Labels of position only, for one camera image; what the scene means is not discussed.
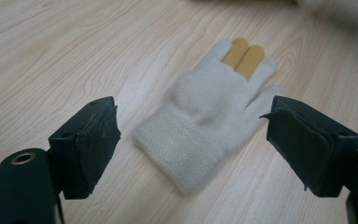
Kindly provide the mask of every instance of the yellow fingertip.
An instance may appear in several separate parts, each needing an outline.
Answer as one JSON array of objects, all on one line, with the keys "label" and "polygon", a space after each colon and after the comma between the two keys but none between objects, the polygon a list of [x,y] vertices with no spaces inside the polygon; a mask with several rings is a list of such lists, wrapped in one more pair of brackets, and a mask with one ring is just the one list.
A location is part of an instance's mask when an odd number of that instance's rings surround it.
[{"label": "yellow fingertip", "polygon": [[260,46],[251,46],[246,50],[245,55],[236,67],[235,71],[249,79],[257,66],[264,59],[264,50]]},{"label": "yellow fingertip", "polygon": [[231,50],[228,52],[226,57],[223,59],[223,63],[228,64],[232,68],[236,68],[248,49],[248,42],[246,39],[240,37],[232,41]]}]

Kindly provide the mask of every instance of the screw hole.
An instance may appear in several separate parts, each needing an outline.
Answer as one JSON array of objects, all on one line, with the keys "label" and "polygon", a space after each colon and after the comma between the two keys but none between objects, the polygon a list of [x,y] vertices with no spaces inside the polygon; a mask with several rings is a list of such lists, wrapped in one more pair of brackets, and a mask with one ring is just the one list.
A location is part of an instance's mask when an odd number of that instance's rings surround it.
[{"label": "screw hole", "polygon": [[11,160],[11,163],[13,165],[21,165],[21,164],[27,163],[28,161],[33,160],[35,157],[36,157],[36,155],[33,152],[25,152],[25,153],[18,155],[15,158],[13,158]]}]

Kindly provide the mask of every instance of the wood grain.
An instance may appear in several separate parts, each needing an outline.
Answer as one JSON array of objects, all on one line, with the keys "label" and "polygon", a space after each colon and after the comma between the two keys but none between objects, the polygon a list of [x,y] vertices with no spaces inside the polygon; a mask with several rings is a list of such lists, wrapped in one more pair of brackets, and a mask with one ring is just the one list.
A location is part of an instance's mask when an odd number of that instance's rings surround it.
[{"label": "wood grain", "polygon": [[346,223],[344,189],[319,199],[265,140],[182,196],[131,132],[220,39],[246,37],[280,66],[271,83],[358,132],[357,0],[0,0],[0,161],[112,95],[122,131],[93,194],[67,223]]}]

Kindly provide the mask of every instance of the glove finger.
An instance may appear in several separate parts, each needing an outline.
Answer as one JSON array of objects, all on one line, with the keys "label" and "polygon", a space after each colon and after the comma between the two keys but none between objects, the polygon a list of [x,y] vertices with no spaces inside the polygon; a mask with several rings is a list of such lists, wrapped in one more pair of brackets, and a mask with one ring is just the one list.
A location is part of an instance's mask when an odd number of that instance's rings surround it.
[{"label": "glove finger", "polygon": [[208,67],[210,63],[221,62],[230,49],[231,41],[227,39],[220,40],[200,61],[200,63],[196,66],[196,69],[204,66]]},{"label": "glove finger", "polygon": [[263,124],[264,120],[260,117],[270,111],[275,95],[285,96],[286,89],[279,85],[268,87],[246,107],[243,113],[243,128],[248,133],[247,136],[253,136],[257,128]]},{"label": "glove finger", "polygon": [[239,37],[232,41],[232,47],[226,57],[223,59],[223,63],[229,65],[232,68],[238,67],[241,59],[248,49],[248,42],[246,39]]},{"label": "glove finger", "polygon": [[235,71],[243,75],[246,79],[249,79],[263,59],[263,48],[257,45],[251,46],[246,50],[245,55],[241,59],[238,66],[235,68]]},{"label": "glove finger", "polygon": [[270,57],[263,59],[260,65],[257,66],[255,72],[252,74],[248,81],[248,94],[250,99],[266,84],[266,82],[275,75],[278,65]]}]

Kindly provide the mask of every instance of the light wood surface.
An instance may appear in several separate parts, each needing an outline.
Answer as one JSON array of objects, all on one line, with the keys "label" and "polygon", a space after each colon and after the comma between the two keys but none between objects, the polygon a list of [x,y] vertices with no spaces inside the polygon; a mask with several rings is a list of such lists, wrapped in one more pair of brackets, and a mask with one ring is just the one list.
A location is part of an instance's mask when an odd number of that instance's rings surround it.
[{"label": "light wood surface", "polygon": [[0,161],[112,95],[122,139],[67,223],[346,223],[266,141],[266,125],[202,192],[182,196],[131,132],[220,39],[246,37],[279,63],[271,83],[358,132],[358,0],[0,0]]}]

